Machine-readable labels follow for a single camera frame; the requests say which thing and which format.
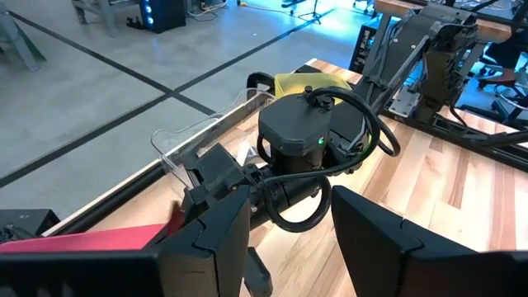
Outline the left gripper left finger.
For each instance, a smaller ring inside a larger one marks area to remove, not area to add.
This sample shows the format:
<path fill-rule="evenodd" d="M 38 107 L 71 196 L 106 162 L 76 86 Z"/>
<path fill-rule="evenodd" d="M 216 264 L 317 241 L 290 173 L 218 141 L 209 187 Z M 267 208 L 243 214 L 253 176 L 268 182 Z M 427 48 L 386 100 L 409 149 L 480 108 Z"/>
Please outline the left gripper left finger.
<path fill-rule="evenodd" d="M 0 254 L 0 297 L 238 297 L 248 186 L 140 250 Z"/>

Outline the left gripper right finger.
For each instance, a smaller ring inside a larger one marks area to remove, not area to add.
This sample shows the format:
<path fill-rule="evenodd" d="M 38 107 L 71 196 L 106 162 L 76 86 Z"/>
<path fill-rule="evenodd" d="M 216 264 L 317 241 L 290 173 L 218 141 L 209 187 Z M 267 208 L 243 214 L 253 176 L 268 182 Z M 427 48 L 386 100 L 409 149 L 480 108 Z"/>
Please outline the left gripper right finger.
<path fill-rule="evenodd" d="M 357 297 L 528 297 L 528 251 L 476 252 L 344 186 L 332 218 Z"/>

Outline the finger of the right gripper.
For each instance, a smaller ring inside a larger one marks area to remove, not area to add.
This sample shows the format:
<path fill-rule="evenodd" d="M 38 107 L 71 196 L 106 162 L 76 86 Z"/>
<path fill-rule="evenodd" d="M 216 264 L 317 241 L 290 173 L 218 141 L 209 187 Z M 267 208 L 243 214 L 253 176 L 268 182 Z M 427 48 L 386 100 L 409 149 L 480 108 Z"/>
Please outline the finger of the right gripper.
<path fill-rule="evenodd" d="M 199 158 L 186 160 L 184 165 L 191 179 L 191 187 L 184 189 L 181 204 L 185 224 L 197 219 L 239 186 L 248 184 L 243 168 L 220 144 Z"/>
<path fill-rule="evenodd" d="M 254 247 L 247 248 L 243 280 L 251 297 L 271 297 L 273 292 L 271 273 Z"/>

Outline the clear plastic bin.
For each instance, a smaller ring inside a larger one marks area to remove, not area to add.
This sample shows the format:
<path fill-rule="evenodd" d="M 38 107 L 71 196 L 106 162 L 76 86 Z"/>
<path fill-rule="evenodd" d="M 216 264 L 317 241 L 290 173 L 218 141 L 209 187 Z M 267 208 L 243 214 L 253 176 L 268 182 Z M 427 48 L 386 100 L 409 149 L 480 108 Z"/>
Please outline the clear plastic bin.
<path fill-rule="evenodd" d="M 220 136 L 275 100 L 276 96 L 267 91 L 245 88 L 226 107 L 195 124 L 180 130 L 155 130 L 150 143 L 166 172 L 191 189 L 199 182 L 189 176 L 185 161 L 198 158 Z"/>

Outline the pink plastic bin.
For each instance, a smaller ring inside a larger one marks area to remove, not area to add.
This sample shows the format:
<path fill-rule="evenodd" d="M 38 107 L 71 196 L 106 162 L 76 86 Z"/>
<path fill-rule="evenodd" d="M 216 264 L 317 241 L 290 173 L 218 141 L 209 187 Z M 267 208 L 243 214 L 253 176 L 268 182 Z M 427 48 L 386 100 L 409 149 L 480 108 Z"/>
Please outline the pink plastic bin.
<path fill-rule="evenodd" d="M 159 233 L 176 233 L 185 215 L 175 202 L 166 224 L 151 224 L 124 229 L 109 229 L 90 233 L 74 233 L 45 238 L 33 238 L 0 244 L 0 254 L 23 252 L 93 252 L 140 250 Z"/>

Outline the black arched clamp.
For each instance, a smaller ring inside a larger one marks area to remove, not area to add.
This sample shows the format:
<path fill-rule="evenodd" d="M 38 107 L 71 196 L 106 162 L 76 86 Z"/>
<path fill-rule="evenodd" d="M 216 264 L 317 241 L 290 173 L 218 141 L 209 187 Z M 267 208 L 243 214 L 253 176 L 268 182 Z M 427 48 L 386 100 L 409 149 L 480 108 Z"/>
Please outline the black arched clamp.
<path fill-rule="evenodd" d="M 246 88 L 248 100 L 257 95 L 257 92 L 259 91 L 259 84 L 267 86 L 266 92 L 270 93 L 271 95 L 275 94 L 275 78 L 267 73 L 255 72 L 251 73 L 247 77 Z"/>

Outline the yellow plastic bin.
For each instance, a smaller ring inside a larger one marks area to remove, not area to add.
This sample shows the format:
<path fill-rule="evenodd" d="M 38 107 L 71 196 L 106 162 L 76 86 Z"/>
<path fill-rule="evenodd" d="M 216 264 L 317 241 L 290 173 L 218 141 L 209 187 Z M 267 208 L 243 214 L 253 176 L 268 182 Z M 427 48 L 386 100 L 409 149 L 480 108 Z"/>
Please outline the yellow plastic bin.
<path fill-rule="evenodd" d="M 281 73 L 275 76 L 275 99 L 289 95 L 310 93 L 322 87 L 340 87 L 348 91 L 351 86 L 342 78 L 327 73 Z"/>

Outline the black tower blue lights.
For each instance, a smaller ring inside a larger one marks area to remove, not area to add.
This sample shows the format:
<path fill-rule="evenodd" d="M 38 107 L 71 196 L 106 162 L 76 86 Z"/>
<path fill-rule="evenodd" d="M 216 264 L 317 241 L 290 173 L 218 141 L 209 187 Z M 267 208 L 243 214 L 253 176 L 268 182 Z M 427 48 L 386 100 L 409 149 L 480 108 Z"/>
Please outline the black tower blue lights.
<path fill-rule="evenodd" d="M 185 0 L 139 0 L 146 30 L 160 34 L 186 25 Z"/>

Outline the black box white lettering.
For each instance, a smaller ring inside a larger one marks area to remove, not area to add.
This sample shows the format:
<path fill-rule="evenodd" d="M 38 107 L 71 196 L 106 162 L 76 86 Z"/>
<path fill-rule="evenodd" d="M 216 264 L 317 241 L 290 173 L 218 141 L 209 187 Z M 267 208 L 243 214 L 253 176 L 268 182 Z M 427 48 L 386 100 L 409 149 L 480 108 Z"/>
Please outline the black box white lettering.
<path fill-rule="evenodd" d="M 363 24 L 356 40 L 356 47 L 353 51 L 349 70 L 355 73 L 363 73 L 363 69 L 368 58 L 368 54 L 374 44 L 375 34 L 379 25 L 377 23 Z"/>

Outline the black tripod stand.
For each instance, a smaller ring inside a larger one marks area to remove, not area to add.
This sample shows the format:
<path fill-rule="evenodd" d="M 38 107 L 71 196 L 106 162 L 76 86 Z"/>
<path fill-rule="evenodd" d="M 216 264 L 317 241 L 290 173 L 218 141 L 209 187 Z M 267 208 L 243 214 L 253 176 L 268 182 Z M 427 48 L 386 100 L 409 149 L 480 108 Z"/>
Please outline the black tripod stand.
<path fill-rule="evenodd" d="M 303 13 L 303 14 L 299 14 L 298 18 L 301 19 L 301 20 L 304 20 L 304 21 L 310 21 L 312 23 L 316 23 L 316 24 L 321 25 L 321 17 L 322 17 L 322 15 L 317 12 L 317 8 L 318 8 L 318 0 L 314 0 L 312 11 L 311 12 L 306 12 L 306 13 Z"/>

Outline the black office chair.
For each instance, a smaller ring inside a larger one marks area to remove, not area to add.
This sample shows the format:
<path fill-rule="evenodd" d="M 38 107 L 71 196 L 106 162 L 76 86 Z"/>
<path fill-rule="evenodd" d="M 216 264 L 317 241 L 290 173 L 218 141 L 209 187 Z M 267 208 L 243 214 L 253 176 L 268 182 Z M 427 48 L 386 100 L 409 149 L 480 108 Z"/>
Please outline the black office chair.
<path fill-rule="evenodd" d="M 501 68 L 502 74 L 479 79 L 478 87 L 484 88 L 487 85 L 511 87 L 517 94 L 521 94 L 516 88 L 515 67 L 523 52 L 528 54 L 528 43 L 522 43 L 513 37 L 500 44 L 492 43 L 485 54 L 495 60 L 496 65 Z M 480 114 L 504 125 L 523 130 L 525 126 L 528 126 L 528 120 L 518 119 L 518 116 L 525 107 L 528 108 L 528 93 L 523 97 L 518 97 L 518 102 L 520 107 L 516 107 L 510 114 L 507 114 L 499 101 L 492 104 L 493 111 L 480 111 Z"/>

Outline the grey metal table leg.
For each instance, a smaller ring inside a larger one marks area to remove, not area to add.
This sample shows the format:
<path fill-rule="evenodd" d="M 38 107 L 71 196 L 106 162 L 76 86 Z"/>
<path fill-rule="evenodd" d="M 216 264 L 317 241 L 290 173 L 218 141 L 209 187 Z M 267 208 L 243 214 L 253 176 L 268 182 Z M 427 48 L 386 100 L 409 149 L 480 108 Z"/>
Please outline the grey metal table leg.
<path fill-rule="evenodd" d="M 46 61 L 44 55 L 16 24 L 14 16 L 6 7 L 0 6 L 0 43 L 14 48 L 24 65 L 35 72 L 40 69 L 37 60 Z"/>

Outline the silver metal bracket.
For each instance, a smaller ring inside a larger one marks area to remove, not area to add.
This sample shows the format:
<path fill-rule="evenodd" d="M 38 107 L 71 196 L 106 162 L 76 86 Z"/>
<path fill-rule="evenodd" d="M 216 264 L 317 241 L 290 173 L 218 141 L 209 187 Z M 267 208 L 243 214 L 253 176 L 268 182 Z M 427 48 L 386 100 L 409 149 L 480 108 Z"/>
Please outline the silver metal bracket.
<path fill-rule="evenodd" d="M 389 112 L 397 116 L 408 118 L 416 107 L 421 94 L 411 86 L 404 85 L 394 96 L 389 106 Z"/>

